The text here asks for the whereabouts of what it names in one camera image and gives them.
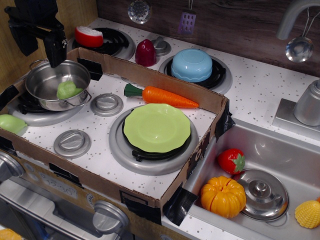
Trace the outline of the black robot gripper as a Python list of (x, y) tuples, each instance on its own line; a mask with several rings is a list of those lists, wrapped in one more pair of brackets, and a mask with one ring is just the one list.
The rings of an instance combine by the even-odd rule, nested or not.
[[(56, 0), (15, 0), (15, 6), (7, 6), (4, 12), (22, 26), (32, 28), (44, 28), (51, 30), (54, 35), (44, 39), (44, 47), (47, 59), (52, 68), (56, 68), (67, 59), (68, 41), (64, 32), (64, 25), (60, 23), (56, 14), (58, 5)], [(34, 53), (38, 47), (35, 36), (29, 34), (22, 26), (9, 26), (11, 34), (20, 49), (25, 55)]]

